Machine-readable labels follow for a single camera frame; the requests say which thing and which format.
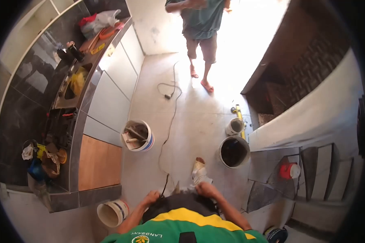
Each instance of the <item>white cloth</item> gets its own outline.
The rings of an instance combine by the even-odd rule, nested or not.
[[[208,182],[210,184],[213,182],[213,179],[207,176],[207,170],[205,167],[201,169],[194,169],[192,172],[192,180],[194,186],[198,185],[200,182]]]

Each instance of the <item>bucket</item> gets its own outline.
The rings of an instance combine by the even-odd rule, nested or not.
[[[247,163],[250,158],[249,143],[240,136],[230,136],[220,144],[218,153],[224,166],[237,169]]]
[[[130,212],[128,205],[120,200],[113,200],[97,206],[97,216],[108,227],[116,227],[125,220]]]
[[[243,120],[235,117],[226,126],[226,134],[228,136],[234,136],[240,134],[245,128],[245,123]]]
[[[268,240],[268,243],[284,243],[288,238],[288,231],[285,228],[270,226],[264,231],[263,235]]]
[[[123,138],[123,134],[125,133],[125,128],[128,128],[128,127],[133,126],[133,125],[138,125],[138,124],[143,124],[147,128],[148,134],[147,134],[146,142],[141,147],[139,147],[139,148],[129,148],[129,147],[127,147],[127,144],[125,142],[125,139]],[[150,129],[149,125],[146,122],[142,121],[142,120],[137,120],[137,119],[129,120],[126,123],[126,125],[123,127],[122,132],[120,134],[121,134],[120,135],[120,140],[121,140],[122,144],[126,148],[128,148],[130,151],[134,151],[134,152],[137,152],[137,151],[147,151],[147,150],[151,149],[151,147],[154,144],[154,135],[151,132],[151,129]]]
[[[280,166],[279,175],[284,179],[295,179],[300,175],[300,166],[296,163],[283,163]]]

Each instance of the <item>leg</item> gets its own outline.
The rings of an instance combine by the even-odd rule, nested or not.
[[[195,66],[193,65],[192,62],[193,59],[196,59],[196,48],[198,45],[198,41],[187,37],[185,37],[185,39],[186,39],[186,48],[188,49],[189,61],[191,62],[190,65],[191,77],[198,78],[199,76],[196,74]]]
[[[214,92],[214,87],[209,84],[207,80],[207,75],[211,68],[211,65],[216,62],[216,49],[218,47],[216,44],[216,37],[217,34],[215,33],[215,35],[211,38],[203,39],[200,41],[200,47],[202,49],[203,59],[205,61],[204,76],[201,84],[208,92]]]

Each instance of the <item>green shirt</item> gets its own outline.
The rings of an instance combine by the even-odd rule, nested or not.
[[[165,6],[168,3],[181,1],[183,0],[166,0]],[[224,0],[207,0],[207,7],[200,10],[183,9],[181,11],[182,34],[191,39],[211,38],[220,28],[223,9]]]
[[[202,216],[186,208],[161,213],[126,234],[107,236],[102,243],[177,243],[181,233],[185,232],[190,232],[190,237],[193,234],[199,243],[267,243],[267,240],[258,231],[243,231],[239,226],[223,220],[216,214]]]

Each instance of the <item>hand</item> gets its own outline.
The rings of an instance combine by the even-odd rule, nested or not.
[[[207,0],[185,0],[185,7],[188,9],[201,9],[207,7]]]
[[[222,194],[216,189],[216,187],[208,182],[200,182],[196,186],[196,191],[199,195],[203,197],[208,197],[215,200],[219,197],[222,197]]]
[[[142,203],[148,207],[155,203],[157,199],[160,197],[160,192],[157,190],[150,191],[147,196],[143,199]]]

